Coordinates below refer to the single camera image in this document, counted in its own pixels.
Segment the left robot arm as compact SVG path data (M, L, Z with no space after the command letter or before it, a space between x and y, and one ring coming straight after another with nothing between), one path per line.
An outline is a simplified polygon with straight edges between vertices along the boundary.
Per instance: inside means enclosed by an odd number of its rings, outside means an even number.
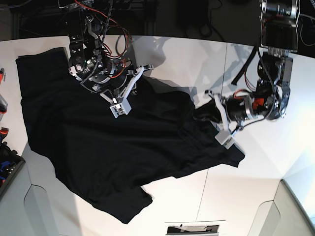
M211 101L194 111L194 119L220 123L224 134L231 137L251 124L282 118L290 98L293 58L289 53L298 50L299 16L298 0L260 1L258 42L232 81L237 85L254 56L258 56L256 86L239 89L229 97L205 91Z

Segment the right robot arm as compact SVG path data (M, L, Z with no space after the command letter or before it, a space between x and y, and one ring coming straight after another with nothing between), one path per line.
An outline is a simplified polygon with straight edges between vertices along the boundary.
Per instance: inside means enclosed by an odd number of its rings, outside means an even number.
M60 0L68 10L65 26L69 37L69 73L80 86L98 94L113 108L127 105L137 93L137 81L151 64L137 66L127 57L132 45L128 30L113 13L145 10L144 0Z

